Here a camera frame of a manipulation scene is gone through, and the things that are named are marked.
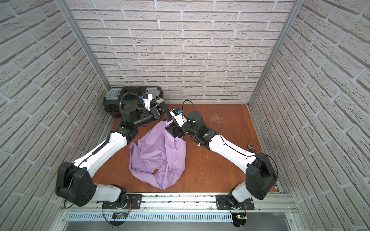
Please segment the black leather belt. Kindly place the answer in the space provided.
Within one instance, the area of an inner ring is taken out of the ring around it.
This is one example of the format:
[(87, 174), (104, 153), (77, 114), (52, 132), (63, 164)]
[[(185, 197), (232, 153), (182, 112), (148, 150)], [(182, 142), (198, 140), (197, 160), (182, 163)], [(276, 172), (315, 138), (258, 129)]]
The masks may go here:
[(162, 114), (165, 115), (166, 120), (169, 122), (173, 120), (172, 115), (170, 114), (170, 111), (165, 103), (165, 101), (158, 97), (154, 100), (156, 108), (162, 111)]

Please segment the purple trousers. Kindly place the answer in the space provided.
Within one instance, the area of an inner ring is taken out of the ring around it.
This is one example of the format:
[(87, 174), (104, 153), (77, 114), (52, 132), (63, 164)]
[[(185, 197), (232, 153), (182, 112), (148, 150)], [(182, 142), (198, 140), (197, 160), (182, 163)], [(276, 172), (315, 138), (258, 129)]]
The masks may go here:
[(129, 147), (132, 175), (161, 190), (176, 184), (186, 168), (187, 142), (173, 137), (167, 127), (168, 122), (159, 122)]

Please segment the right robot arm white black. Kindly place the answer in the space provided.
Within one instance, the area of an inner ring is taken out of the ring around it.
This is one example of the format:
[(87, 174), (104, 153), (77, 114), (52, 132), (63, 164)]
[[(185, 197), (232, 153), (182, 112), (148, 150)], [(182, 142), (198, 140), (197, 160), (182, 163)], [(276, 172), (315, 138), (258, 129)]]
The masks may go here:
[(234, 209), (243, 206), (245, 201), (256, 198), (263, 200), (276, 184), (278, 174), (275, 162), (263, 153), (246, 151), (224, 138), (220, 133), (207, 128), (198, 111), (187, 117), (176, 108), (165, 113), (169, 126), (166, 130), (177, 138), (188, 135), (198, 146), (220, 154), (237, 166), (244, 174), (245, 181), (235, 186), (228, 194), (226, 203)]

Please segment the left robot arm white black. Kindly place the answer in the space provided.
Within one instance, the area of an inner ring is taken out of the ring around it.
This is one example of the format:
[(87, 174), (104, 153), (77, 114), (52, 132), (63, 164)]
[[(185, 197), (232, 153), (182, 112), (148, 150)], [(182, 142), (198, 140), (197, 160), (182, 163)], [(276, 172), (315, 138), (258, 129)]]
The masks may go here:
[(138, 128), (159, 120), (165, 114), (162, 98), (151, 102), (144, 100), (144, 108), (134, 103), (121, 110), (119, 126), (86, 155), (72, 163), (64, 162), (57, 170), (57, 196), (65, 202), (82, 207), (92, 202), (111, 203), (114, 208), (124, 208), (128, 203), (125, 189), (115, 185), (95, 184), (92, 177), (117, 151), (127, 146), (138, 134)]

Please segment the black plastic toolbox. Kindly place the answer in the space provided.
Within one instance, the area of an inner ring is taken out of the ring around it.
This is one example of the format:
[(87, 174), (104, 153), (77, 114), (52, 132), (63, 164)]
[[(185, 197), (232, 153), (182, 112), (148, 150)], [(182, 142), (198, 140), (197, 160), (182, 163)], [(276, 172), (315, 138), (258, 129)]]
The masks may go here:
[(123, 95), (127, 92), (133, 92), (142, 97), (145, 93), (152, 94), (153, 98), (163, 97), (163, 91), (158, 86), (122, 86), (113, 87), (105, 95), (103, 105), (105, 111), (113, 118), (121, 118), (119, 103)]

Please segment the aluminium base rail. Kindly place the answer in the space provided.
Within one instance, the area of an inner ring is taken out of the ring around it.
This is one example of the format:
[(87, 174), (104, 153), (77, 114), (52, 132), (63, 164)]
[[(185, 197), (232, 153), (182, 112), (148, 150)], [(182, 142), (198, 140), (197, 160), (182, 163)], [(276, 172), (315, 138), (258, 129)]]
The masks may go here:
[(67, 221), (217, 221), (248, 220), (255, 213), (274, 213), (293, 222), (298, 211), (289, 194), (269, 193), (264, 200), (248, 199), (238, 208), (226, 204), (227, 194), (216, 193), (131, 193), (130, 204), (117, 209), (109, 203), (88, 203), (83, 207), (61, 209), (61, 222)]

